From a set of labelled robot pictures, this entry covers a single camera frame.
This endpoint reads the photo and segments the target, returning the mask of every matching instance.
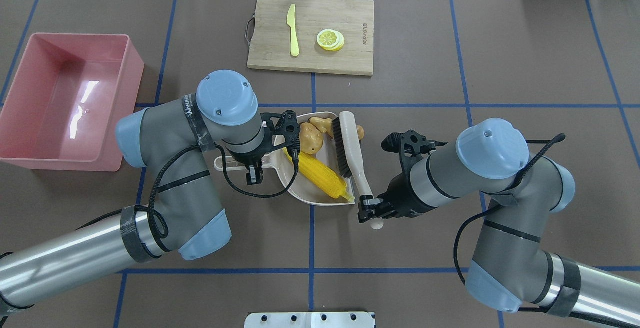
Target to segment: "black bristles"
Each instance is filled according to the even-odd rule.
[[[337,153],[340,176],[343,178],[349,178],[353,174],[352,170],[349,168],[347,154],[345,153],[345,141],[343,140],[343,131],[340,128],[340,118],[335,118],[331,123],[331,127],[333,128],[333,140],[335,141],[335,151]]]

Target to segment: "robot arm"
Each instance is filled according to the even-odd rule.
[[[566,168],[542,154],[528,164],[527,142],[510,123],[483,121],[446,145],[410,130],[391,134],[382,147],[399,152],[403,173],[374,205],[361,203],[361,222],[415,217],[485,192],[490,214],[466,280],[474,298],[503,312],[530,301],[547,314],[640,326],[640,284],[540,249],[547,219],[571,202],[576,185]]]
[[[280,114],[274,125],[270,118],[278,115],[260,114],[247,79],[220,70],[205,77],[196,94],[121,120],[116,136],[126,161],[147,167],[154,177],[162,175],[154,189],[155,212],[126,207],[0,259],[0,317],[165,252],[178,250],[192,260],[222,248],[231,239],[231,228],[202,151],[224,141],[249,169],[247,181],[258,184],[263,155],[294,145],[300,131],[295,112]],[[284,135],[286,143],[274,146],[276,134]]]

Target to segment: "white dustpan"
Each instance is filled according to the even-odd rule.
[[[335,119],[338,115],[330,112],[323,111],[320,113],[309,113],[302,114],[297,117],[298,123],[303,123],[308,121],[309,118],[317,116],[319,118],[332,118]],[[336,153],[336,144],[334,140],[328,135],[324,135],[324,143],[322,145],[322,149],[315,155],[315,157],[325,163],[329,168],[338,172],[338,154]],[[282,143],[284,141],[283,136],[278,136],[275,139],[275,145]],[[213,163],[215,170],[222,171],[222,157],[217,157]],[[226,157],[226,170],[244,170],[246,168],[244,165],[240,165],[233,157]],[[276,150],[275,152],[270,152],[266,154],[262,159],[263,168],[273,168],[278,173],[278,177],[282,183],[282,186],[287,186],[291,181],[291,176],[293,175],[293,164],[287,159],[282,150]],[[354,194],[354,182],[352,178],[346,179],[347,182],[347,192],[355,196]],[[313,184],[310,180],[308,180],[304,175],[298,174],[295,178],[295,182],[288,190],[291,195],[295,196],[298,200],[301,200],[307,204],[313,205],[353,205],[354,202],[348,202],[345,198],[333,199],[331,196],[328,196],[324,191],[320,190],[315,184]]]

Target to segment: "wooden cutting board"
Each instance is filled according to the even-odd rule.
[[[287,13],[295,4],[295,27],[300,54],[290,53]],[[344,35],[337,52],[316,43],[322,29]],[[258,0],[255,30],[247,66],[333,74],[373,75],[373,0]]]

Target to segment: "brush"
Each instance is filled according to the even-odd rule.
[[[332,127],[340,175],[344,178],[354,178],[361,198],[366,195],[373,198],[373,192],[364,174],[364,161],[354,114],[343,111],[333,120]]]

